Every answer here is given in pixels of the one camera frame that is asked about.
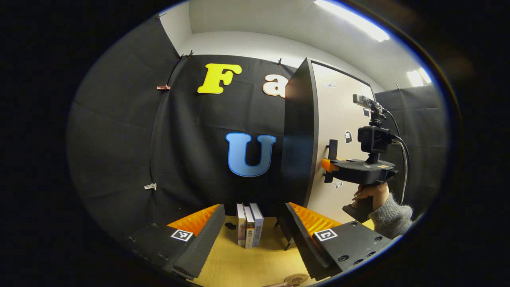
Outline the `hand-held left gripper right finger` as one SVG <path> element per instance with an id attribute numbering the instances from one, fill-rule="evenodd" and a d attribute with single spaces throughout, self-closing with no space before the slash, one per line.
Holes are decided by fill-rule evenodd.
<path id="1" fill-rule="evenodd" d="M 285 224 L 310 278 L 317 281 L 368 263 L 392 243 L 357 220 L 340 224 L 300 205 L 285 205 Z"/>

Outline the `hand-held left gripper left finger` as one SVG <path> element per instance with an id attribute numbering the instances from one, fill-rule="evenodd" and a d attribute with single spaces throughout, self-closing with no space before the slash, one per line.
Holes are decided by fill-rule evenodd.
<path id="1" fill-rule="evenodd" d="M 152 223 L 126 236 L 122 245 L 149 266 L 184 279 L 199 277 L 224 225 L 216 204 L 166 225 Z"/>

